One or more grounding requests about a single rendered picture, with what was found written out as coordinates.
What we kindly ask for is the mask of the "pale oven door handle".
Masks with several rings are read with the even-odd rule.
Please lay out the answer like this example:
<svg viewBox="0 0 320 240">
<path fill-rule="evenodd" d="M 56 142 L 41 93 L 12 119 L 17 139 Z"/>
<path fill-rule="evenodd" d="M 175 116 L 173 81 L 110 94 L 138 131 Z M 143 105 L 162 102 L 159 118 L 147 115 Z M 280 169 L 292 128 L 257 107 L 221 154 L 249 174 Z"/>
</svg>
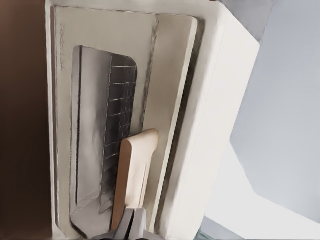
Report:
<svg viewBox="0 0 320 240">
<path fill-rule="evenodd" d="M 121 141 L 112 211 L 112 231 L 120 225 L 126 208 L 143 207 L 152 156 L 158 147 L 159 138 L 156 129 L 148 129 Z"/>
</svg>

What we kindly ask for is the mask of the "white oven door with window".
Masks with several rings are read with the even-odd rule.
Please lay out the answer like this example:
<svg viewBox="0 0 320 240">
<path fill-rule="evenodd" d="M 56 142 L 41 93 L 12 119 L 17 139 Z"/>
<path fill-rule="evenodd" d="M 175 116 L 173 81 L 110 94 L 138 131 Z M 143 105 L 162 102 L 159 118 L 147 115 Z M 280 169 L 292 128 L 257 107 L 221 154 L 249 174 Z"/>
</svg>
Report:
<svg viewBox="0 0 320 240">
<path fill-rule="evenodd" d="M 50 21 L 55 225 L 68 239 L 111 229 L 121 142 L 149 129 L 159 133 L 143 203 L 153 223 L 198 20 L 53 6 Z"/>
</svg>

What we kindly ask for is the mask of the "white oven body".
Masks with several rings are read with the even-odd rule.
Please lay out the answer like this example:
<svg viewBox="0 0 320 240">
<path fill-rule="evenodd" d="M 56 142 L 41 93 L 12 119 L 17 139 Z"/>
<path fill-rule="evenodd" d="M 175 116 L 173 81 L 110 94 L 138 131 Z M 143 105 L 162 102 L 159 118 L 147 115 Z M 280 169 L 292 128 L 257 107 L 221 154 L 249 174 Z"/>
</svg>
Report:
<svg viewBox="0 0 320 240">
<path fill-rule="evenodd" d="M 191 16 L 198 30 L 153 223 L 146 211 L 147 240 L 194 240 L 205 216 L 241 102 L 260 48 L 256 39 L 220 2 L 209 0 L 45 0 L 52 237 L 58 240 L 114 240 L 117 230 L 67 238 L 55 224 L 52 175 L 53 61 L 51 9 L 87 7 Z"/>
</svg>

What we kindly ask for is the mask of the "pale blue-green tray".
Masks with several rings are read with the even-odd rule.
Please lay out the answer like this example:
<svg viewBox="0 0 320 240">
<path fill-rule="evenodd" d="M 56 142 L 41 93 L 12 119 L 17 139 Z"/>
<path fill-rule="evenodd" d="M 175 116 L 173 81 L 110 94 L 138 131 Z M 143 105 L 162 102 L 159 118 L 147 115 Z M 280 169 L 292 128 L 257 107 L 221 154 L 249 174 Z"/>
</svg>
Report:
<svg viewBox="0 0 320 240">
<path fill-rule="evenodd" d="M 198 229 L 198 232 L 197 232 L 196 236 L 194 237 L 194 240 L 208 240 L 208 237 L 206 236 L 205 233 L 203 233 L 201 227 Z"/>
</svg>

